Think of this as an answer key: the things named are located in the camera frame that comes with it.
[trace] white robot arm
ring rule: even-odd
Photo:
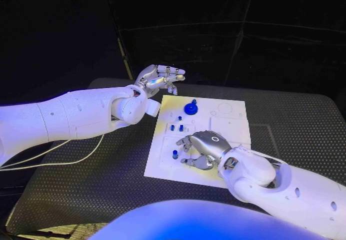
[[[203,131],[177,143],[194,146],[203,156],[182,163],[210,170],[218,165],[234,197],[260,206],[275,217],[329,239],[346,239],[346,187],[322,175],[298,168],[243,146],[231,148],[224,137]],[[272,163],[265,157],[276,159]]]
[[[151,65],[135,85],[68,92],[31,104],[0,107],[0,166],[25,149],[57,140],[89,139],[156,117],[161,103],[149,99],[162,89],[178,94],[185,70]]]

